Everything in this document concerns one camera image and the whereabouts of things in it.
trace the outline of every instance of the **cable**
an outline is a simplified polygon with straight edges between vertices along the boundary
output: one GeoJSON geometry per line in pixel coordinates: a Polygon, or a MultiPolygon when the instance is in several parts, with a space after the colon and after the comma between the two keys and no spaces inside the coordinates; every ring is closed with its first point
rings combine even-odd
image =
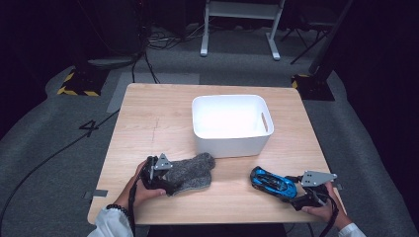
{"type": "Polygon", "coordinates": [[[138,55],[135,59],[135,62],[132,64],[132,68],[131,68],[131,75],[132,75],[132,83],[135,83],[135,75],[133,73],[133,69],[135,67],[135,64],[139,61],[140,56],[138,55]]]}
{"type": "Polygon", "coordinates": [[[151,63],[148,61],[148,57],[147,57],[147,51],[144,52],[144,57],[145,57],[145,61],[147,62],[148,65],[148,69],[150,70],[151,76],[153,77],[154,83],[155,84],[160,84],[160,81],[158,80],[158,78],[156,77],[156,75],[154,74],[153,71],[153,66],[151,65],[151,63]]]}
{"type": "Polygon", "coordinates": [[[102,42],[102,44],[111,52],[115,53],[116,55],[119,56],[128,56],[131,58],[130,61],[125,61],[125,62],[117,62],[117,63],[105,63],[105,64],[95,64],[94,61],[89,61],[90,64],[92,64],[93,66],[95,66],[97,69],[99,70],[110,70],[110,69],[116,69],[116,68],[121,68],[121,67],[125,67],[125,66],[129,66],[132,64],[136,64],[140,57],[142,52],[145,49],[145,40],[146,40],[146,32],[147,32],[147,28],[143,25],[143,19],[142,19],[142,15],[144,14],[144,10],[143,10],[143,5],[144,3],[142,3],[142,1],[139,1],[139,5],[140,7],[138,7],[134,1],[131,1],[132,4],[132,9],[135,11],[135,14],[138,17],[139,20],[139,40],[138,40],[138,44],[139,44],[139,48],[140,50],[138,52],[135,52],[133,54],[126,54],[126,53],[122,53],[119,52],[115,49],[113,49],[112,47],[110,47],[105,40],[102,38],[102,36],[99,34],[99,32],[96,30],[96,27],[93,24],[92,19],[89,17],[86,9],[83,7],[83,5],[81,4],[80,0],[77,0],[78,5],[80,6],[84,16],[87,18],[90,26],[92,27],[93,31],[95,32],[96,36],[99,38],[99,40],[102,42]]]}
{"type": "Polygon", "coordinates": [[[28,179],[28,177],[33,174],[38,168],[40,168],[42,165],[44,165],[46,162],[48,162],[50,159],[52,159],[53,157],[55,157],[56,155],[58,155],[59,153],[61,153],[62,151],[68,149],[69,147],[71,147],[72,145],[74,145],[75,143],[77,143],[78,141],[80,141],[81,139],[83,139],[84,137],[86,137],[87,135],[89,135],[92,131],[94,131],[95,129],[98,129],[99,126],[101,126],[104,122],[106,122],[108,119],[110,119],[111,117],[113,117],[115,114],[117,114],[120,110],[117,110],[116,112],[112,113],[111,115],[109,115],[107,118],[105,118],[103,121],[99,122],[98,125],[91,127],[89,129],[89,131],[87,131],[86,133],[84,133],[83,135],[81,135],[80,137],[78,137],[77,139],[75,139],[73,142],[69,143],[68,145],[64,146],[63,148],[59,149],[58,151],[56,151],[55,153],[53,153],[52,155],[50,155],[49,157],[47,157],[46,159],[44,159],[42,162],[40,162],[34,169],[31,170],[31,172],[29,172],[24,179],[22,179],[22,181],[18,184],[18,186],[15,187],[15,189],[12,191],[12,193],[9,195],[9,197],[7,198],[3,209],[1,211],[0,214],[0,237],[1,237],[1,232],[2,232],[2,225],[3,225],[3,218],[4,215],[6,213],[6,209],[7,206],[9,205],[10,201],[12,200],[13,196],[15,195],[15,193],[18,191],[18,189],[21,187],[21,185],[28,179]]]}
{"type": "Polygon", "coordinates": [[[293,231],[293,228],[295,227],[295,223],[291,226],[289,230],[286,231],[286,234],[290,234],[293,231]]]}
{"type": "Polygon", "coordinates": [[[326,197],[330,199],[330,201],[332,202],[332,216],[330,216],[327,226],[324,228],[324,230],[320,234],[320,237],[324,237],[335,224],[336,217],[338,216],[338,213],[339,213],[339,208],[338,208],[338,205],[336,204],[336,201],[330,195],[324,195],[324,194],[318,194],[318,195],[326,197]]]}
{"type": "Polygon", "coordinates": [[[194,30],[192,30],[190,33],[188,33],[185,36],[185,39],[180,39],[180,38],[168,38],[165,36],[164,33],[162,32],[154,32],[154,34],[157,34],[156,37],[154,36],[150,36],[149,38],[149,45],[147,47],[151,48],[151,49],[155,49],[155,50],[162,50],[162,49],[170,49],[175,47],[176,45],[178,45],[181,42],[188,42],[191,40],[194,40],[196,38],[201,38],[204,34],[201,34],[199,36],[194,36],[194,34],[203,27],[204,25],[200,25],[197,28],[195,28],[194,30]],[[160,41],[165,41],[164,45],[156,45],[153,44],[153,42],[160,42],[160,41]]]}
{"type": "Polygon", "coordinates": [[[131,227],[133,236],[135,236],[135,215],[133,213],[133,203],[135,202],[136,183],[141,179],[141,173],[142,173],[142,170],[136,176],[135,181],[133,182],[132,187],[129,190],[129,198],[128,198],[129,225],[131,227]]]}
{"type": "Polygon", "coordinates": [[[314,231],[313,228],[311,227],[310,223],[307,223],[308,229],[310,230],[310,236],[314,237],[314,231]]]}

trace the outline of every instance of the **gray cloth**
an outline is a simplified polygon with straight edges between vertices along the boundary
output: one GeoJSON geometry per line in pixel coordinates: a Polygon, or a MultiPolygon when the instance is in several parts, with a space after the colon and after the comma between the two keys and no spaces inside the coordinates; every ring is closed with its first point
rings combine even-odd
{"type": "Polygon", "coordinates": [[[192,159],[173,161],[172,165],[166,180],[178,187],[175,195],[208,187],[211,182],[210,170],[215,167],[215,160],[208,153],[202,153],[192,159]]]}

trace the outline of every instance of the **metal stand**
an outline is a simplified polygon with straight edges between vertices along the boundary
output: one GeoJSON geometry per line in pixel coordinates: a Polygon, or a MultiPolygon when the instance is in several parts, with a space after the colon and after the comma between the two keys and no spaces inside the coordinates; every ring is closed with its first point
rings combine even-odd
{"type": "Polygon", "coordinates": [[[275,32],[277,31],[278,22],[284,8],[284,0],[278,5],[253,4],[253,3],[237,3],[237,2],[217,2],[207,0],[205,28],[203,43],[201,45],[201,56],[208,55],[209,47],[209,23],[210,16],[215,17],[232,17],[232,18],[251,18],[273,20],[272,30],[266,33],[269,47],[274,60],[280,60],[277,46],[274,42],[275,32]]]}

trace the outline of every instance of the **wooden table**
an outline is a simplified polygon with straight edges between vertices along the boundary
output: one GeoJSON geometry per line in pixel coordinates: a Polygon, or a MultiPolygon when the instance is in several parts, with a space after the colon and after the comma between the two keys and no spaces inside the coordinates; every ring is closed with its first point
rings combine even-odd
{"type": "Polygon", "coordinates": [[[218,158],[209,188],[147,201],[135,214],[138,224],[311,222],[288,203],[252,188],[249,174],[261,166],[280,176],[305,170],[330,172],[297,90],[130,84],[118,117],[97,190],[90,223],[120,194],[138,163],[165,153],[170,161],[195,157],[192,101],[202,95],[252,94],[265,99],[275,131],[258,156],[218,158]]]}

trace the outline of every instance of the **blue toy car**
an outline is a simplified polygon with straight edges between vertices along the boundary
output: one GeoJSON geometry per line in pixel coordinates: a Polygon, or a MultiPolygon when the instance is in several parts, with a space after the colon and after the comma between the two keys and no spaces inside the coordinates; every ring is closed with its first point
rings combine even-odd
{"type": "Polygon", "coordinates": [[[255,167],[250,173],[253,188],[288,202],[296,197],[296,186],[293,181],[274,175],[261,167],[255,167]]]}

